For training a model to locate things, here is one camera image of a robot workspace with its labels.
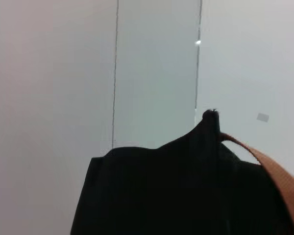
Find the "gray wall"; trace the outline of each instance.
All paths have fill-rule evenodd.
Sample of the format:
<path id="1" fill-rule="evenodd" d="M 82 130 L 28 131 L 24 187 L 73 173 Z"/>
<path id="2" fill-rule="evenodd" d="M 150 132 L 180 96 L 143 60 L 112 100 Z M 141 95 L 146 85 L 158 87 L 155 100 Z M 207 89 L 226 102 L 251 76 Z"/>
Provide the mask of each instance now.
<path id="1" fill-rule="evenodd" d="M 0 235 L 67 235 L 112 144 L 115 0 L 0 0 Z"/>
<path id="2" fill-rule="evenodd" d="M 217 108 L 223 132 L 294 174 L 294 0 L 207 0 L 201 29 L 198 121 Z"/>
<path id="3" fill-rule="evenodd" d="M 122 0 L 114 146 L 156 148 L 194 127 L 198 0 Z"/>

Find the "orange strap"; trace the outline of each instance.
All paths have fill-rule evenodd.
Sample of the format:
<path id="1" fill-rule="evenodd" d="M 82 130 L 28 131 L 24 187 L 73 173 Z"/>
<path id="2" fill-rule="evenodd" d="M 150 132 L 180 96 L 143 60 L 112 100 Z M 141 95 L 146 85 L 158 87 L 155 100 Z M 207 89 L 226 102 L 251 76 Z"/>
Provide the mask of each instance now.
<path id="1" fill-rule="evenodd" d="M 277 162 L 258 150 L 247 146 L 231 137 L 230 135 L 222 133 L 223 140 L 232 141 L 247 151 L 249 151 L 263 166 L 265 171 L 269 174 L 276 187 L 280 191 L 283 201 L 289 211 L 290 217 L 294 223 L 294 177 L 290 175 Z"/>

